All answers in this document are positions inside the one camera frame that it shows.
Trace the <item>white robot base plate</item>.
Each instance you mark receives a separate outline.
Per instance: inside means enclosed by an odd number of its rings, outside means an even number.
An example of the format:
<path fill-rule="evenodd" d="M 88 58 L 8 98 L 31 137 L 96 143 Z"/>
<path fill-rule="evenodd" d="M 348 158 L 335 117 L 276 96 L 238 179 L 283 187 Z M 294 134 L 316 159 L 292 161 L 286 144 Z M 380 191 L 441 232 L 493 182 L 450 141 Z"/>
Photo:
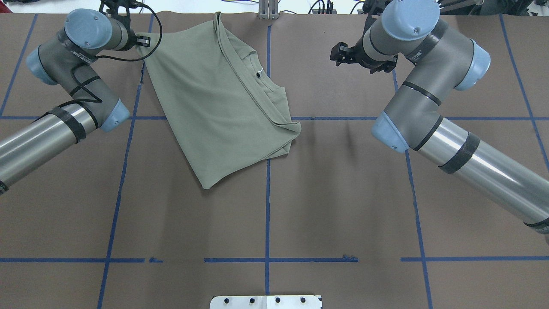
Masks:
<path fill-rule="evenodd" d="M 317 295 L 245 295 L 213 297 L 210 309 L 322 309 Z"/>

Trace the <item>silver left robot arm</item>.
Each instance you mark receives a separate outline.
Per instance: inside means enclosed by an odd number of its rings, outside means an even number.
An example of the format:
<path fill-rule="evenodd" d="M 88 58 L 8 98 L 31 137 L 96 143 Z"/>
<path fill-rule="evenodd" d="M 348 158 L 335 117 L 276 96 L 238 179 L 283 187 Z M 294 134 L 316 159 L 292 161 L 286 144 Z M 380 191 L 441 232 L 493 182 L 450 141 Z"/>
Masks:
<path fill-rule="evenodd" d="M 151 46 L 150 37 L 131 29 L 130 14 L 118 13 L 120 6 L 145 7 L 133 0 L 104 0 L 99 10 L 75 9 L 55 37 L 27 56 L 33 76 L 47 85 L 60 85 L 71 99 L 1 142 L 1 194 L 96 129 L 112 131 L 130 117 L 120 97 L 91 66 L 104 50 Z"/>

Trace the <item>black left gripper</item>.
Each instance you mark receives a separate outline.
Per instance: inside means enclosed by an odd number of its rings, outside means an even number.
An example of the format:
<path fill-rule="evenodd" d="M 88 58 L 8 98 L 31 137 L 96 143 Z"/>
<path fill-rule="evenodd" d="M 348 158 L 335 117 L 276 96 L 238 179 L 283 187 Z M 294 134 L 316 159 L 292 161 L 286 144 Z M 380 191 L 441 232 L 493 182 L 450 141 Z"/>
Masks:
<path fill-rule="evenodd" d="M 148 36 L 136 36 L 134 31 L 126 31 L 126 43 L 125 48 L 132 48 L 135 45 L 149 48 L 151 46 L 150 37 Z"/>

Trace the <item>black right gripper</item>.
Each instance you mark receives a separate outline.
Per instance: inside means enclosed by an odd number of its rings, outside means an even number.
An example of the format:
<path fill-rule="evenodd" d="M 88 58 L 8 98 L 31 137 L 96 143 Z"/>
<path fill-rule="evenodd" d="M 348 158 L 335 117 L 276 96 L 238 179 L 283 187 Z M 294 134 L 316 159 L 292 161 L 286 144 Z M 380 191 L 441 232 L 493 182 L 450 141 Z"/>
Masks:
<path fill-rule="evenodd" d="M 341 64 L 359 64 L 363 68 L 369 69 L 370 73 L 385 72 L 390 73 L 396 68 L 398 55 L 393 55 L 386 61 L 377 61 L 364 50 L 362 45 L 357 45 L 349 48 L 347 43 L 338 42 L 332 49 L 329 56 L 330 61 L 335 61 L 335 66 Z"/>

